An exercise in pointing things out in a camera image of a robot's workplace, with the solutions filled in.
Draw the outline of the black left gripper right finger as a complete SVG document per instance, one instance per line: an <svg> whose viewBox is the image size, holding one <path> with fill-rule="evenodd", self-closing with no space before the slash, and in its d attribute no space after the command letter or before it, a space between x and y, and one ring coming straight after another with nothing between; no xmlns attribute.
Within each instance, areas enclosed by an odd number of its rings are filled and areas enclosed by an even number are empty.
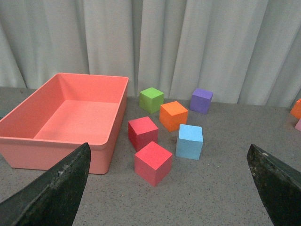
<svg viewBox="0 0 301 226"><path fill-rule="evenodd" d="M278 158L251 144L247 162L273 225L301 224L301 173Z"/></svg>

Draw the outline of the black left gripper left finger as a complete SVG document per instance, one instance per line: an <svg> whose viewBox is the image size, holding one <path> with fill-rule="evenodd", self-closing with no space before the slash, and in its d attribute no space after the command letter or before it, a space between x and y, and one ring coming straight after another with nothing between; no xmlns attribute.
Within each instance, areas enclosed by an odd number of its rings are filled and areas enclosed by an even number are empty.
<svg viewBox="0 0 301 226"><path fill-rule="evenodd" d="M88 143L0 204L2 226L71 226L87 183Z"/></svg>

